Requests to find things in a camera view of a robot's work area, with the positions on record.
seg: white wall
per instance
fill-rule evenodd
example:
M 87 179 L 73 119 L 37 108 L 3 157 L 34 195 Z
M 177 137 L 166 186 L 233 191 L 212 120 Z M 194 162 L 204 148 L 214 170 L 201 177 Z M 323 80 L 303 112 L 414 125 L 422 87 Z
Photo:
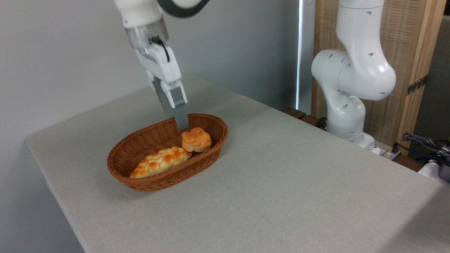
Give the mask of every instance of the white wall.
M 182 73 L 292 105 L 295 0 L 211 1 L 166 17 Z M 147 86 L 113 0 L 0 2 L 0 252 L 82 252 L 24 138 Z

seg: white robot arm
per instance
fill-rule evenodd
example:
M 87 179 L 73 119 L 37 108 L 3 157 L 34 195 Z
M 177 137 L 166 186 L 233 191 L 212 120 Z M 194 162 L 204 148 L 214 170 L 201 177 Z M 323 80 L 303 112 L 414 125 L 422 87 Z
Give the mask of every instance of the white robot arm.
M 384 0 L 340 0 L 336 34 L 346 48 L 323 50 L 311 70 L 327 102 L 327 131 L 373 151 L 363 133 L 365 107 L 359 98 L 379 101 L 394 89 L 396 75 L 380 45 Z
M 169 117 L 175 117 L 178 128 L 189 126 L 186 94 L 181 72 L 172 49 L 162 10 L 186 18 L 198 13 L 209 0 L 114 0 L 122 15 L 131 47 L 157 92 L 161 106 Z

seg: metal hinge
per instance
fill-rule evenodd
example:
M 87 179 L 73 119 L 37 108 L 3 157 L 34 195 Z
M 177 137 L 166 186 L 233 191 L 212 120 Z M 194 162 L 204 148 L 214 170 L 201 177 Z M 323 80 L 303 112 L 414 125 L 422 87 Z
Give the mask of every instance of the metal hinge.
M 424 86 L 425 83 L 427 82 L 427 79 L 428 79 L 428 75 L 422 77 L 420 80 L 415 81 L 413 84 L 409 85 L 407 95 L 415 92 L 416 90 L 420 89 L 420 87 Z

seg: bread roll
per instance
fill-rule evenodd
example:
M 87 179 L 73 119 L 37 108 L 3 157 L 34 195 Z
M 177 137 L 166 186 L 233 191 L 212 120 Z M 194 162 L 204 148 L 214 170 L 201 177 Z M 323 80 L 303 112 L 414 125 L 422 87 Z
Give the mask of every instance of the bread roll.
M 158 153 L 150 154 L 145 157 L 144 160 L 138 164 L 135 171 L 130 174 L 130 178 L 139 179 L 156 175 L 180 165 L 191 156 L 191 152 L 180 147 L 162 149 Z
M 205 152 L 211 147 L 211 137 L 202 128 L 193 128 L 190 132 L 183 132 L 182 146 L 185 150 L 192 152 Z

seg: bread basket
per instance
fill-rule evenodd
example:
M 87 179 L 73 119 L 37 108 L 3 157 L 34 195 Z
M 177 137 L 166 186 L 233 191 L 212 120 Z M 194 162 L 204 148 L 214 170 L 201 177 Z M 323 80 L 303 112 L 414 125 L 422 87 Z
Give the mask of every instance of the bread basket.
M 211 148 L 204 153 L 196 153 L 189 160 L 165 172 L 141 179 L 128 176 L 147 155 L 163 148 L 181 147 L 181 132 L 174 118 L 163 120 L 138 130 L 122 139 L 108 155 L 108 170 L 117 180 L 138 191 L 156 191 L 176 185 L 211 166 L 221 152 L 228 136 L 228 127 L 219 117 L 209 114 L 188 115 L 190 131 L 194 127 L 203 128 L 211 136 Z

